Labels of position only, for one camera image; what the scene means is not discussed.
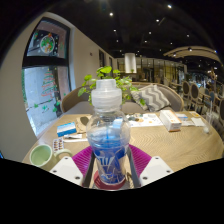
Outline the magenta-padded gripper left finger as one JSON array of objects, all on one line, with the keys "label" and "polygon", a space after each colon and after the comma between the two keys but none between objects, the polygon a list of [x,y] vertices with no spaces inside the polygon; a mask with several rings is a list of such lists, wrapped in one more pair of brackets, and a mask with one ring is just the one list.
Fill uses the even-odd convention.
[{"label": "magenta-padded gripper left finger", "polygon": [[65,180],[88,188],[90,186],[95,156],[90,146],[73,157],[63,157],[51,170]]}]

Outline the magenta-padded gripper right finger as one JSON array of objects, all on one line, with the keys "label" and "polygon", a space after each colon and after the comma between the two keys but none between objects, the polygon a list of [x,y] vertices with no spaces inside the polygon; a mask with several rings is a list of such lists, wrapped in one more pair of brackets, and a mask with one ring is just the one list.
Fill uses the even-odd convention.
[{"label": "magenta-padded gripper right finger", "polygon": [[130,145],[127,155],[135,188],[148,185],[173,173],[161,157],[151,157],[136,146]]}]

